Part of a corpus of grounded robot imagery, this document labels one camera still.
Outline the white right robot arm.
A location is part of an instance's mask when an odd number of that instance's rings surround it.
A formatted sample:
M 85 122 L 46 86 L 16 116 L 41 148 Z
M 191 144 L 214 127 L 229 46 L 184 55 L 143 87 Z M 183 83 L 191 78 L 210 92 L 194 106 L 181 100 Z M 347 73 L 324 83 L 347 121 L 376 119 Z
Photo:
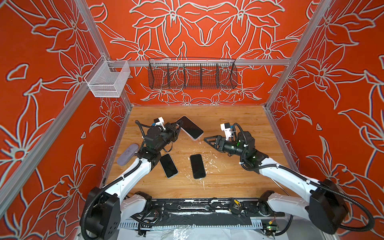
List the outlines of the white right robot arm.
M 333 235 L 339 229 L 352 232 L 367 232 L 374 228 L 375 220 L 371 212 L 356 200 L 341 193 L 330 180 L 319 181 L 302 175 L 288 167 L 280 165 L 268 155 L 255 148 L 255 139 L 237 123 L 221 124 L 225 136 L 206 137 L 204 141 L 220 153 L 240 157 L 240 166 L 249 172 L 255 172 L 284 185 L 297 197 L 289 197 L 266 191 L 259 198 L 261 214 L 269 212 L 287 213 L 312 222 L 324 233 Z M 360 208 L 368 218 L 362 227 L 343 225 L 349 213 L 346 201 Z

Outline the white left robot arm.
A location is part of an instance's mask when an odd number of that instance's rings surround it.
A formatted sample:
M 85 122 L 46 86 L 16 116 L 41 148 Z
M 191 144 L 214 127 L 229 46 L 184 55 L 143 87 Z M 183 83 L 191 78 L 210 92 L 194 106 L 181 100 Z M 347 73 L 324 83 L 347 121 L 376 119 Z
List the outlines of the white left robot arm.
M 134 154 L 132 165 L 106 186 L 94 187 L 89 192 L 80 219 L 83 239 L 108 240 L 116 233 L 122 218 L 130 218 L 145 209 L 145 197 L 134 195 L 127 199 L 126 196 L 158 164 L 161 151 L 178 139 L 182 125 L 181 120 L 165 123 L 158 118 L 146 132 L 141 132 L 143 142 Z

